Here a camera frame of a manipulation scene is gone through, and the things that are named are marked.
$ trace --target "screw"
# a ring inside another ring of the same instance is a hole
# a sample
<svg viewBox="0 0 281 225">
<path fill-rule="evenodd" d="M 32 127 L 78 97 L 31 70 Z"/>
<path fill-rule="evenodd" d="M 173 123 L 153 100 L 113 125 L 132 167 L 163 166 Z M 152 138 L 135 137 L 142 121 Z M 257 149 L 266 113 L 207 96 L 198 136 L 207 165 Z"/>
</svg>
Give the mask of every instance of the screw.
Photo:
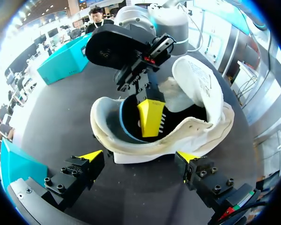
<svg viewBox="0 0 281 225">
<path fill-rule="evenodd" d="M 207 172 L 205 170 L 203 170 L 200 172 L 200 177 L 203 178 L 203 177 L 205 177 L 206 174 L 207 174 Z"/>
<path fill-rule="evenodd" d="M 79 173 L 76 170 L 74 170 L 74 171 L 72 171 L 72 176 L 73 177 L 78 177 Z"/>
<path fill-rule="evenodd" d="M 66 169 L 65 167 L 62 167 L 62 168 L 61 168 L 61 172 L 62 172 L 62 173 L 65 173 L 65 174 L 68 173 L 68 171 L 67 171 L 67 169 Z"/>
<path fill-rule="evenodd" d="M 233 178 L 228 179 L 226 184 L 228 186 L 232 186 L 234 184 L 234 179 Z"/>
<path fill-rule="evenodd" d="M 31 188 L 26 188 L 26 193 L 30 194 L 32 192 Z"/>
<path fill-rule="evenodd" d="M 219 193 L 221 191 L 221 186 L 220 185 L 216 185 L 215 187 L 214 187 L 214 192 L 217 194 L 217 193 Z"/>
<path fill-rule="evenodd" d="M 212 167 L 212 168 L 211 168 L 211 173 L 212 173 L 212 174 L 215 174 L 216 172 L 217 172 L 217 168 L 216 168 L 216 167 Z"/>
<path fill-rule="evenodd" d="M 49 177 L 46 177 L 46 178 L 44 179 L 44 182 L 45 182 L 45 184 L 48 185 L 48 186 L 51 186 L 51 185 L 52 185 L 52 180 L 51 180 Z"/>
<path fill-rule="evenodd" d="M 61 193 L 63 193 L 63 192 L 66 190 L 65 186 L 63 186 L 62 184 L 58 184 L 58 185 L 56 186 L 56 188 L 57 188 L 57 190 L 58 190 L 59 192 L 61 192 Z"/>
</svg>

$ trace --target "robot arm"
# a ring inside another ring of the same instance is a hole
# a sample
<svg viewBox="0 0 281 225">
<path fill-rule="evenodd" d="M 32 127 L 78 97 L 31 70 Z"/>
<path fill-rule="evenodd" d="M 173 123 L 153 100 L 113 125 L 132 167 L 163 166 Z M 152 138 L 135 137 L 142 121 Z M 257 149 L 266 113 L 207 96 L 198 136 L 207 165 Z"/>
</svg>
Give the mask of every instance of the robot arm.
<svg viewBox="0 0 281 225">
<path fill-rule="evenodd" d="M 158 89 L 155 72 L 170 58 L 175 40 L 163 34 L 154 37 L 143 28 L 107 24 L 93 32 L 86 46 L 91 62 L 119 69 L 115 82 L 119 91 L 136 95 L 143 137 L 158 136 L 164 96 Z"/>
</svg>

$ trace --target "shoe insole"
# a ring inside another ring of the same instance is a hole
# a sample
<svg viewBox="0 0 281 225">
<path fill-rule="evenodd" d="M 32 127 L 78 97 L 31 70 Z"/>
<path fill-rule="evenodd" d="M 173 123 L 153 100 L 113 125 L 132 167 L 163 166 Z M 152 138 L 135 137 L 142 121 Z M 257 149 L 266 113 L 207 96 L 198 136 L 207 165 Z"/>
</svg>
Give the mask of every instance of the shoe insole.
<svg viewBox="0 0 281 225">
<path fill-rule="evenodd" d="M 159 128 L 159 134 L 156 137 L 142 137 L 140 127 L 140 113 L 137 108 L 137 99 L 135 95 L 130 95 L 120 105 L 119 120 L 124 132 L 137 141 L 146 143 L 155 142 L 164 138 L 185 118 L 195 117 L 207 121 L 205 108 L 192 105 L 180 112 L 171 112 L 166 107 L 163 108 L 162 123 Z"/>
</svg>

